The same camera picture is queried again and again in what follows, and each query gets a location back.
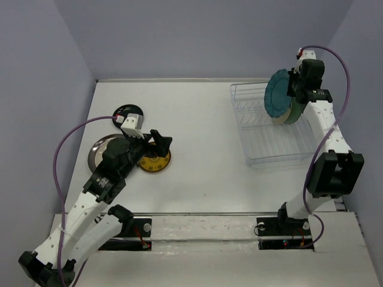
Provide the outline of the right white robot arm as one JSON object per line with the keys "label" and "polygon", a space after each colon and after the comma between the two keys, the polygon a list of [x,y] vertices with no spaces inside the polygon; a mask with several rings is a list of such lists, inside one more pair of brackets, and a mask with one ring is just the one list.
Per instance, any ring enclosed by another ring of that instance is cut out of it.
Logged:
{"label": "right white robot arm", "polygon": [[340,131],[330,92],[321,88],[324,70],[323,61],[303,59],[288,73],[287,94],[310,124],[318,147],[302,192],[278,211],[275,226],[284,235],[302,227],[323,204],[350,194],[364,165],[363,155],[352,151]]}

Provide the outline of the light blue flower plate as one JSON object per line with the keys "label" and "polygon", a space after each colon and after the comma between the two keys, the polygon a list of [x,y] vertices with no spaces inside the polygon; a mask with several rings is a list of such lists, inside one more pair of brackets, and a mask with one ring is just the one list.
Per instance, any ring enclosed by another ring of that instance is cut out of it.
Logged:
{"label": "light blue flower plate", "polygon": [[284,123],[285,124],[295,123],[300,118],[302,113],[304,112],[306,106],[307,106],[306,103],[304,103],[304,104],[298,103],[296,101],[296,98],[293,97],[292,101],[291,101],[290,113],[289,113],[287,119],[284,121]]}

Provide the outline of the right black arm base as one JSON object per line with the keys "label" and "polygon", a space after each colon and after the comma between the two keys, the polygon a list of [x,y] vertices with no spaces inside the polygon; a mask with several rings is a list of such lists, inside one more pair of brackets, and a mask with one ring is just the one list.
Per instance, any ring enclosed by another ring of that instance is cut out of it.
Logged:
{"label": "right black arm base", "polygon": [[258,237],[258,246],[261,251],[314,250],[311,229],[307,219],[294,219],[293,222],[280,223],[275,216],[260,217],[256,219],[253,232]]}

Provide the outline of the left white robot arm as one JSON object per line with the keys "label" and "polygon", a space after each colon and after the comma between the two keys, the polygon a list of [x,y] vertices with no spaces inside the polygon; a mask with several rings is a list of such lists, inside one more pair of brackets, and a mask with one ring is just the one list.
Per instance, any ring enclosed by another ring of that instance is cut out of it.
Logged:
{"label": "left white robot arm", "polygon": [[132,231],[133,213],[111,203],[126,186],[126,178],[143,157],[166,157],[171,137],[151,130],[141,138],[128,135],[108,142],[65,222],[34,251],[25,251],[19,264],[39,286],[71,286],[84,264],[114,236]]}

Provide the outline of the yellow amber plate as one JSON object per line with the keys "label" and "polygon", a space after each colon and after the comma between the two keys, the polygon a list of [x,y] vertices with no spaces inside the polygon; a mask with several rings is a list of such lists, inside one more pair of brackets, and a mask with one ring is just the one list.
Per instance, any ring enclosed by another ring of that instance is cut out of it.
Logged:
{"label": "yellow amber plate", "polygon": [[171,157],[170,150],[165,157],[143,157],[138,163],[138,167],[148,173],[158,173],[169,166]]}

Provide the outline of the teal scalloped plate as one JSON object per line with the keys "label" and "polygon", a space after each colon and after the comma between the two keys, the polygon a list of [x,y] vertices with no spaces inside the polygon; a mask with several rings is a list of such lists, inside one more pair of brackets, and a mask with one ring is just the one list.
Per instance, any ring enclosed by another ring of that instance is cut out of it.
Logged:
{"label": "teal scalloped plate", "polygon": [[279,118],[290,109],[292,98],[287,95],[289,79],[288,70],[280,69],[268,81],[264,95],[264,108],[272,118]]}

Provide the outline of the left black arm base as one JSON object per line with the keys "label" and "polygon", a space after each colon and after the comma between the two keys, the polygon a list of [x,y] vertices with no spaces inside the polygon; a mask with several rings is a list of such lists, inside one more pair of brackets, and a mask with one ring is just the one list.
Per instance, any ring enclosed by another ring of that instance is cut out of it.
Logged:
{"label": "left black arm base", "polygon": [[123,227],[121,232],[105,242],[99,251],[151,251],[152,218],[134,218],[131,227]]}

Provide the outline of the silver grey plate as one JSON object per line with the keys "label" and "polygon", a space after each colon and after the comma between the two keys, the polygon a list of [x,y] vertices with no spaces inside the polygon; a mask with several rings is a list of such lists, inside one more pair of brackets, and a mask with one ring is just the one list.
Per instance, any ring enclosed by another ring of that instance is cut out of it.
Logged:
{"label": "silver grey plate", "polygon": [[127,144],[127,140],[121,134],[111,134],[98,140],[91,147],[87,164],[91,172],[94,172],[101,161],[104,159],[103,154],[115,155],[117,151],[122,149]]}

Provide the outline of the white wire dish rack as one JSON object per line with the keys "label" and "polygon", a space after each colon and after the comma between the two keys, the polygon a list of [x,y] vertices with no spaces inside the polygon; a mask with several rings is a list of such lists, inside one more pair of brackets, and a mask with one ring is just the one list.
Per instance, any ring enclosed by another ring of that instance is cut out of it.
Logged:
{"label": "white wire dish rack", "polygon": [[234,83],[231,103],[248,166],[298,163],[312,157],[316,146],[305,117],[293,124],[275,124],[264,108],[267,83]]}

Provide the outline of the cream and black plate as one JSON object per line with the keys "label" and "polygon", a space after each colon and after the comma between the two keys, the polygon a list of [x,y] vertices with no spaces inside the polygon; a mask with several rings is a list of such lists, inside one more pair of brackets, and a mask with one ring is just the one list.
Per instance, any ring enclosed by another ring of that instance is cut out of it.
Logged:
{"label": "cream and black plate", "polygon": [[288,117],[290,116],[290,113],[291,113],[291,107],[292,105],[290,105],[288,107],[288,109],[285,111],[285,113],[283,113],[280,117],[272,117],[272,121],[275,123],[275,124],[284,124],[285,121],[288,119]]}

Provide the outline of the small black plate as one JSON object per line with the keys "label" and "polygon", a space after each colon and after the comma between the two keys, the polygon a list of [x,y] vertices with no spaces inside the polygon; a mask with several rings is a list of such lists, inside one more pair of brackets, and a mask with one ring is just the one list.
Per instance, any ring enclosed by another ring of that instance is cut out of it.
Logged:
{"label": "small black plate", "polygon": [[117,108],[114,111],[113,117],[122,116],[126,118],[128,114],[138,114],[141,116],[141,119],[139,122],[139,128],[141,129],[142,124],[144,122],[144,113],[143,113],[143,110],[137,105],[134,105],[134,104],[122,105],[121,107]]}

